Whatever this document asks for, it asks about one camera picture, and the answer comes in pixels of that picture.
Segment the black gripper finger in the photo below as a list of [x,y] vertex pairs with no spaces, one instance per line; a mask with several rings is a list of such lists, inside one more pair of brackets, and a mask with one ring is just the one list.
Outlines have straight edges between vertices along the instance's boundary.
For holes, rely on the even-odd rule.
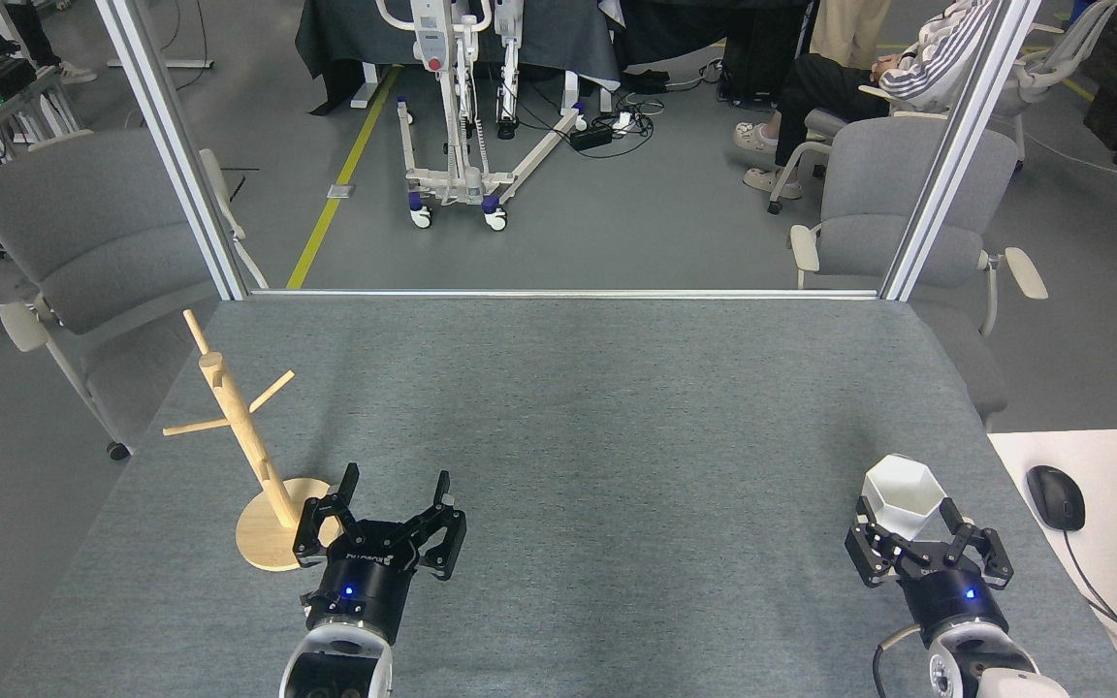
[[997,530],[993,527],[978,527],[975,522],[963,517],[949,496],[942,500],[942,519],[953,535],[942,553],[943,564],[956,566],[971,545],[981,557],[981,571],[987,576],[989,587],[1005,590],[1012,579],[1012,566]]
[[440,471],[430,507],[403,523],[403,543],[411,553],[404,570],[430,567],[439,582],[452,579],[468,529],[465,513],[454,507],[450,489],[451,474]]
[[336,517],[342,533],[350,534],[354,545],[361,545],[367,538],[353,511],[350,511],[350,501],[359,486],[359,463],[349,462],[335,491],[325,494],[322,498],[311,496],[304,503],[293,544],[293,554],[300,567],[319,564],[319,557],[327,553],[330,545],[319,543],[319,530],[330,517]]
[[856,520],[846,534],[846,549],[865,587],[880,587],[900,560],[918,561],[911,542],[877,520],[866,496],[856,500],[855,514]]

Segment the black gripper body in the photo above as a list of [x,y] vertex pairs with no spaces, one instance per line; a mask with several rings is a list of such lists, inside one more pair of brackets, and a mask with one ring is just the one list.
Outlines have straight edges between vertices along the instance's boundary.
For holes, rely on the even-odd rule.
[[395,643],[418,560],[416,544],[398,542],[398,527],[397,523],[364,523],[363,544],[356,544],[351,533],[330,543],[319,587],[304,597],[309,630],[331,618],[363,621],[384,635],[386,644]]
[[984,621],[1009,631],[996,600],[987,583],[981,579],[978,567],[943,568],[919,576],[897,580],[911,613],[919,627],[923,646],[932,646],[936,635],[949,624]]

